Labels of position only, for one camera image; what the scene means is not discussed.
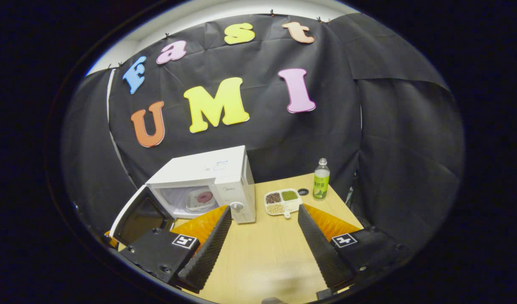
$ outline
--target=microwave door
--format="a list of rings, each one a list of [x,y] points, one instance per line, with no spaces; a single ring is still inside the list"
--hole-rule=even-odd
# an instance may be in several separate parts
[[[143,185],[123,206],[110,229],[110,236],[128,246],[147,231],[170,227],[174,218],[160,204],[147,185]]]

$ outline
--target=black cloth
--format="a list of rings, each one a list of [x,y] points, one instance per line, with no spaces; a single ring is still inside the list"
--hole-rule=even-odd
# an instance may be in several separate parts
[[[312,44],[294,40],[281,25],[297,21],[310,28]],[[251,23],[256,36],[251,42],[228,45],[224,29]],[[159,65],[164,46],[185,40],[187,54]],[[327,24],[295,16],[243,15],[197,25],[148,46],[116,71],[110,92],[110,129],[125,167],[135,184],[142,185],[173,157],[245,145],[256,182],[312,173],[325,157],[330,181],[343,198],[348,193],[360,142],[360,109],[349,60],[337,35]],[[146,56],[145,80],[129,93],[123,75],[139,57]],[[293,114],[290,99],[278,71],[301,68],[316,109]],[[183,93],[203,86],[215,96],[221,81],[241,77],[241,100],[250,119],[244,123],[191,133],[189,101]],[[148,107],[164,102],[164,140],[144,148],[135,137],[131,115],[146,110],[148,134],[155,132]]]
[[[367,15],[344,15],[333,20],[329,27],[345,47],[354,79],[427,81],[449,90],[422,53]]]
[[[461,181],[460,114],[448,91],[425,81],[361,79],[358,89],[363,206],[355,209],[364,212],[355,215],[419,250],[445,220]]]
[[[84,78],[62,127],[61,160],[65,186],[86,225],[98,233],[112,223],[136,188],[119,161],[106,116],[110,71]]]

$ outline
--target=white tray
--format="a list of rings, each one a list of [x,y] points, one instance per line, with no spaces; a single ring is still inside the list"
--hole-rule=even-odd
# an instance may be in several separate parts
[[[289,200],[289,201],[285,201],[283,200],[283,192],[285,191],[292,191],[296,194],[297,198],[294,198],[293,200]],[[278,203],[274,203],[274,204],[267,204],[266,202],[266,196],[272,194],[272,193],[278,193],[280,198],[281,198],[281,201],[278,202]],[[297,190],[295,189],[292,189],[292,188],[289,188],[289,189],[283,189],[283,190],[276,190],[276,191],[272,191],[272,192],[268,192],[264,195],[264,208],[266,208],[266,213],[268,213],[269,215],[281,215],[281,214],[284,214],[285,217],[287,219],[290,218],[290,214],[292,212],[296,212],[298,211],[299,209],[299,205],[303,204],[303,201],[301,200],[301,196],[299,196],[299,193]],[[280,213],[270,213],[268,211],[268,206],[273,206],[273,205],[280,205],[280,206],[283,206],[284,208],[284,212],[280,212]]]

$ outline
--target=yellow letter m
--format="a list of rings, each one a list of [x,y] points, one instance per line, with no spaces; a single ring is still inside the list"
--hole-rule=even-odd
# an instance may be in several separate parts
[[[208,129],[208,123],[202,119],[202,113],[214,127],[218,126],[223,108],[225,125],[248,121],[249,113],[243,109],[239,94],[239,86],[242,83],[243,80],[239,77],[224,79],[217,89],[215,98],[212,98],[203,87],[194,87],[185,91],[183,97],[189,100],[191,108],[192,125],[189,131],[196,133]]]

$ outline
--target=orange letter u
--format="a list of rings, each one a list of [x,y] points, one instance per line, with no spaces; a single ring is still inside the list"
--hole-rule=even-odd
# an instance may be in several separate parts
[[[131,115],[131,121],[133,121],[135,125],[136,139],[146,148],[160,144],[164,138],[164,123],[162,122],[162,112],[160,111],[162,106],[164,106],[164,102],[158,101],[149,107],[150,112],[154,115],[155,124],[155,134],[152,136],[148,135],[146,126],[144,125],[146,110],[139,110]]]

